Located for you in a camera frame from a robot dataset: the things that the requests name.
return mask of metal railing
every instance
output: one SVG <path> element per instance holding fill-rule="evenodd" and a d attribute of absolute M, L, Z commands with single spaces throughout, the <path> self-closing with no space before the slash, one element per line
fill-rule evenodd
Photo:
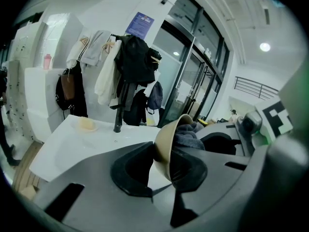
<path fill-rule="evenodd" d="M 278 90 L 256 81 L 236 76 L 234 89 L 268 100 L 278 95 Z"/>

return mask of white table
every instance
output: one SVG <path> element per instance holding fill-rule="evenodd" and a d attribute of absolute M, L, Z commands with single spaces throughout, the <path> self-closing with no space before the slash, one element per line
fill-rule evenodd
<path fill-rule="evenodd" d="M 88 157 L 119 149 L 128 145 L 154 141 L 157 127 L 123 125 L 120 133 L 114 124 L 94 120 L 98 129 L 84 132 L 78 128 L 80 117 L 69 115 L 39 150 L 30 170 L 46 181 L 52 181 L 63 172 Z M 151 167 L 148 186 L 157 189 L 170 182 Z"/>

